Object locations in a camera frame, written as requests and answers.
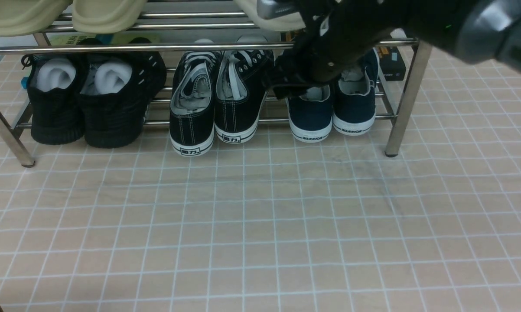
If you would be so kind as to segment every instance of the black canvas sneaker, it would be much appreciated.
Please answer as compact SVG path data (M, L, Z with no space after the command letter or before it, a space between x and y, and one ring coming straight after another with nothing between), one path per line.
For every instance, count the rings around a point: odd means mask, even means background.
M197 43L213 43L201 39ZM174 73L170 103L170 138L182 156L205 154L215 138L215 86L221 53L185 53Z
M243 36L237 42L266 41L262 36ZM220 140L239 144L253 137L268 93L262 75L272 67L274 53L269 50L225 52L216 85L215 127Z

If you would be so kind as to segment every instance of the beige slipper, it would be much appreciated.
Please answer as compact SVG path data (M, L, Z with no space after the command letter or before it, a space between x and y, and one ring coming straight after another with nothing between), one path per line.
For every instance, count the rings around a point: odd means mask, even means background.
M40 32L71 3L72 0L0 0L0 37Z
M106 34L130 28L147 0L74 0L74 29Z

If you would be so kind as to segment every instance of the shoe rack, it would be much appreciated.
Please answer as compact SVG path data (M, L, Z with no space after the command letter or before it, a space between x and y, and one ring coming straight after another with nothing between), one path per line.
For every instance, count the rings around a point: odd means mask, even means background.
M161 0L165 2L177 2L177 0ZM150 0L150 2L159 2L159 0ZM252 22L226 22L225 19L246 18L244 12L193 12L193 13L162 13L143 12L139 17L137 23L134 24L127 31L136 30L211 30L211 29L251 29L257 26ZM203 22L203 23L181 23L182 19L209 19L219 22ZM51 47L48 33L74 33L74 28L66 22L72 20L71 14L62 14L57 19L58 22L65 22L64 24L53 24L40 33L35 33L33 37L37 41L38 47L0 47L0 55L26 55L36 53L81 53L81 52L129 52L129 51L226 51L226 50L249 50L249 49L286 49L291 48L292 43L289 42L269 42L269 43L215 43L215 44L181 44L181 43L160 43L160 44L134 44L134 45L107 45L107 46L54 46ZM164 22L159 20L170 20L175 22ZM377 120L389 120L392 124L391 133L384 153L388 157L394 157L399 154L399 148L407 129L407 123L415 104L423 75L425 73L432 47L425 43L418 41L415 38L390 39L379 43L382 46L412 46L414 50L413 60L405 81L405 87L401 99L395 103L388 95L391 94L383 74L380 70L380 81L378 83L377 97L383 99L386 113L376 116ZM169 68L168 72L175 71L175 68ZM172 91L172 87L164 87L163 93ZM267 102L277 102L274 97L267 97ZM151 104L162 104L165 110L169 109L170 99L167 97L158 97L152 101ZM31 103L27 102L20 110L19 114L12 123L7 122L0 111L0 136L5 144L10 148L22 166L31 168L35 165L35 159L27 151L25 146L20 141L20 136L24 130L31 128L29 122L32 115ZM272 123L287 123L287 116L262 118L260 120L263 124ZM169 126L169 120L147 120L145 126L147 127L166 127Z

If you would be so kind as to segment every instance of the white sole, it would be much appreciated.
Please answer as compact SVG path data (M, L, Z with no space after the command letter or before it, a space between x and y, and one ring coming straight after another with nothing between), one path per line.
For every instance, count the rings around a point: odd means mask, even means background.
M133 26L141 14L143 6L147 0L129 0L130 5L127 10L122 12L116 10L120 7L120 3L127 0L111 0L112 8L106 10L103 18L88 17L88 12L78 12L78 8L92 7L89 4L96 3L98 0L74 0L74 12L72 23L74 29L83 33L93 34L111 34L121 32Z
M211 131L211 135L208 137L208 139L200 144L197 144L195 146L184 146L182 144L179 144L178 142L175 142L172 139L172 136L170 136L170 140L172 141L172 147L174 150L184 157L194 157L194 156L201 156L205 153L207 153L211 148L215 141L215 129L213 128Z
M341 134L345 134L346 136L362 136L370 127L374 124L374 120L376 120L376 114L372 116L369 120L361 123L348 123L341 120L338 116L332 116L332 124L334 124L334 128Z
M266 101L267 96L268 96L268 92L264 93L264 97L262 99L262 103L260 104L260 108L259 108L259 114L257 115L257 119L255 120L255 122L253 123L253 125L251 127L249 127L247 130L244 130L244 131L241 131L238 133L231 133L231 132L226 132L226 131L220 129L215 124L216 134L217 134L218 138L222 142L228 143L228 144L243 144L243 143L251 140L253 138L253 136L255 135L255 133L257 132L257 128L259 126L259 119L261 118L262 107L264 106L264 102Z
M272 30L275 32L288 32L290 30L298 30L305 28L305 23L299 13L290 14L271 20L262 19L257 15L256 0L233 0L250 20L260 28Z
M298 128L295 124L293 124L291 117L290 119L290 128L292 129L293 137L303 143L318 143L322 142L324 139L328 138L330 132L332 131L332 122L326 126L326 128L316 131L307 131Z
M39 32L54 23L71 3L71 0L49 0L46 2L47 5L37 13L28 8L27 12L21 16L0 19L0 37L24 36ZM3 6L6 9L12 5L15 4L7 0L0 0L0 7Z

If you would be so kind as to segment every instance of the black sneaker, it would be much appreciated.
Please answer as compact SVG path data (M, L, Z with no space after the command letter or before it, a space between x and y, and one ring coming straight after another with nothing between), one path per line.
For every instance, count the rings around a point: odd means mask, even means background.
M85 60L72 55L25 55L31 66L27 96L33 107L31 136L42 144L68 144L84 135L84 116L74 95L87 76Z
M213 43L201 39L197 43ZM215 86L221 53L185 53L174 73L170 103L170 138L182 156L205 154L215 138Z
M262 36L243 36L237 42L266 41ZM220 140L231 144L251 140L268 94L262 75L272 67L270 50L225 52L216 85L215 127Z
M149 43L138 38L130 43ZM82 44L98 45L90 38ZM89 53L89 73L77 95L85 114L85 140L97 148L118 148L135 141L148 105L166 82L158 52Z

